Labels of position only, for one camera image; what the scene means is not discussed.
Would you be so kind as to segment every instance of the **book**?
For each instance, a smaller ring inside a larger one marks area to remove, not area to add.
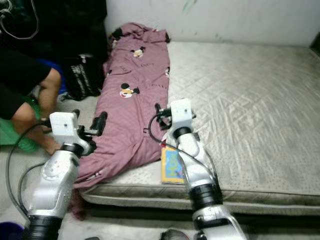
[[[179,162],[179,153],[170,147],[161,150],[161,180],[166,184],[184,184],[183,168]]]

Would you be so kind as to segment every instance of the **dark cloth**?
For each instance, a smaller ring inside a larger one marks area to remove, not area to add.
[[[51,67],[10,49],[0,49],[0,118],[11,119],[21,98],[42,82]]]

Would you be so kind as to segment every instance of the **floor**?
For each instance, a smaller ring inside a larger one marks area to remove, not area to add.
[[[79,124],[88,126],[91,123],[96,102],[97,98],[95,97],[88,97],[81,103],[72,100],[64,103],[59,102],[58,110],[68,112],[79,108],[82,110]],[[5,161],[9,151],[9,146],[2,146],[0,149],[0,222],[15,222],[24,225],[25,220],[10,202],[5,187]],[[13,190],[16,192],[19,177],[25,169],[45,161],[48,157],[42,149],[34,153],[24,153],[18,149],[11,162]],[[25,203],[30,202],[33,184],[39,173],[40,169],[35,169],[26,179],[23,192]],[[78,221],[68,213],[63,220],[59,240],[84,240],[89,237],[99,237],[101,240],[158,240],[161,233],[168,228],[182,230],[191,239],[196,232],[193,224],[187,221],[115,219],[92,216],[84,221]],[[320,240],[320,229],[268,228],[268,226],[259,228],[243,226],[243,229],[250,240]]]

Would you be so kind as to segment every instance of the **black cable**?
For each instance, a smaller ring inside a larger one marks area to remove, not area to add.
[[[21,175],[20,180],[19,180],[19,184],[18,184],[18,203],[20,205],[20,208],[24,211],[24,212],[28,212],[28,210],[26,209],[24,202],[22,201],[22,184],[24,183],[24,179],[26,177],[26,175],[32,170],[35,169],[37,167],[43,166],[45,163],[39,163],[36,165],[33,165],[31,167],[29,167],[26,171],[24,171],[24,173]]]
[[[20,141],[24,138],[25,135],[27,135],[31,130],[35,129],[36,127],[42,125],[41,123],[37,123],[31,127],[29,127],[27,130],[25,130],[20,137],[18,138],[18,140],[14,143],[13,147],[11,148],[8,157],[6,158],[6,162],[5,162],[5,185],[6,185],[6,189],[8,191],[10,200],[12,201],[13,205],[16,207],[16,209],[26,218],[28,212],[24,211],[20,206],[19,203],[17,202],[14,194],[12,193],[12,189],[11,189],[11,184],[10,184],[10,160],[11,160],[11,156],[12,153],[14,152],[14,150],[17,148],[17,146],[19,145]]]
[[[150,137],[151,137],[154,141],[156,141],[157,143],[159,143],[159,144],[163,144],[163,145],[165,145],[165,146],[167,146],[167,147],[170,147],[170,148],[172,148],[172,149],[174,149],[174,150],[177,150],[177,151],[180,152],[180,153],[183,153],[183,154],[187,155],[189,158],[192,158],[192,159],[193,159],[194,161],[196,161],[198,164],[200,164],[201,166],[203,166],[204,168],[207,169],[207,167],[206,167],[202,162],[200,162],[198,159],[196,159],[194,156],[191,156],[190,154],[186,153],[185,151],[183,151],[183,150],[181,150],[181,149],[179,149],[179,148],[177,148],[177,147],[175,147],[175,146],[173,146],[173,145],[171,145],[171,144],[169,144],[169,143],[166,143],[165,141],[161,141],[160,139],[157,139],[157,138],[153,135],[153,133],[151,132],[152,122],[154,121],[155,118],[161,117],[161,115],[162,115],[161,113],[157,113],[156,115],[154,115],[154,116],[150,119],[149,125],[148,125],[148,131],[149,131]],[[216,168],[215,168],[215,166],[214,166],[214,164],[213,164],[214,162],[213,162],[212,158],[210,157],[210,155],[208,154],[208,151],[207,151],[205,148],[204,148],[204,151],[206,152],[206,154],[208,155],[208,157],[209,157],[209,159],[210,159],[210,161],[211,161],[211,164],[212,164],[212,167],[213,167],[213,170],[214,170],[214,178],[215,178],[216,184],[219,185],[218,176],[217,176],[217,173],[216,173]]]

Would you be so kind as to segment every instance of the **cable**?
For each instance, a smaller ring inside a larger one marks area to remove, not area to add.
[[[20,141],[24,138],[25,135],[27,135],[27,133],[29,133],[31,130],[35,129],[36,127],[42,125],[41,123],[37,123],[31,127],[29,127],[27,130],[25,130],[20,137],[18,138],[18,140],[14,143],[13,147],[11,148],[8,157],[6,158],[6,162],[5,162],[5,185],[6,185],[6,189],[8,191],[10,200],[12,201],[13,205],[16,207],[16,209],[28,220],[27,217],[27,212],[25,212],[19,205],[19,203],[17,202],[14,194],[12,193],[12,189],[11,189],[11,184],[10,184],[10,160],[11,160],[11,156],[12,153],[14,152],[14,150],[17,148],[17,146],[19,145]]]
[[[7,0],[7,1],[8,1],[8,3],[9,3],[9,8],[10,8],[10,6],[11,6],[11,8],[12,8],[12,3],[11,3],[11,1],[10,1],[10,0]],[[4,32],[5,32],[6,34],[8,34],[9,36],[15,38],[15,39],[18,39],[18,40],[30,40],[30,39],[32,39],[35,35],[37,35],[37,33],[39,32],[39,18],[38,18],[38,15],[37,15],[35,3],[34,3],[34,0],[30,0],[30,1],[31,1],[31,5],[32,5],[32,8],[33,8],[34,16],[35,16],[35,19],[36,19],[36,30],[35,30],[35,32],[34,32],[31,36],[28,36],[28,37],[17,37],[17,36],[15,36],[15,35],[11,34],[10,32],[7,31],[7,29],[6,29],[5,26],[4,26],[4,23],[3,23],[4,17],[3,17],[3,18],[0,18],[0,26],[2,27],[2,29],[4,30]]]
[[[33,165],[31,167],[29,167],[26,171],[24,171],[24,173],[21,175],[20,177],[20,180],[19,180],[19,184],[18,184],[18,202],[19,202],[19,205],[20,205],[20,208],[24,211],[24,212],[28,212],[25,205],[24,205],[24,202],[22,201],[22,184],[24,183],[24,179],[26,177],[26,175],[32,170],[32,169],[35,169],[37,167],[40,167],[40,166],[43,166],[45,163],[39,163],[39,164],[36,164],[36,165]]]
[[[155,118],[161,117],[161,115],[162,115],[161,113],[157,113],[156,115],[154,115],[154,116],[150,119],[149,125],[148,125],[148,131],[149,131],[150,137],[151,137],[154,141],[156,141],[157,143],[159,143],[159,144],[163,144],[163,145],[165,145],[165,146],[167,146],[167,147],[170,147],[170,148],[172,148],[172,149],[174,149],[174,150],[177,150],[177,151],[180,152],[180,153],[183,153],[183,154],[187,155],[189,158],[193,159],[193,160],[196,161],[198,164],[200,164],[201,166],[203,166],[204,168],[207,169],[207,167],[206,167],[202,162],[200,162],[198,159],[196,159],[195,157],[191,156],[190,154],[186,153],[185,151],[183,151],[183,150],[181,150],[181,149],[179,149],[179,148],[177,148],[177,147],[175,147],[175,146],[173,146],[173,145],[171,145],[171,144],[169,144],[169,143],[166,143],[165,141],[161,141],[160,139],[157,139],[157,138],[153,135],[153,133],[151,132],[152,122],[154,121]],[[209,157],[209,159],[210,159],[210,161],[211,161],[211,164],[212,164],[213,170],[214,170],[214,178],[215,178],[215,181],[216,181],[217,185],[219,185],[218,176],[217,176],[217,173],[216,173],[216,168],[215,168],[215,166],[214,166],[214,164],[213,164],[214,162],[213,162],[211,156],[208,154],[208,151],[207,151],[205,148],[204,148],[204,151],[206,152],[206,154],[208,155],[208,157]]]

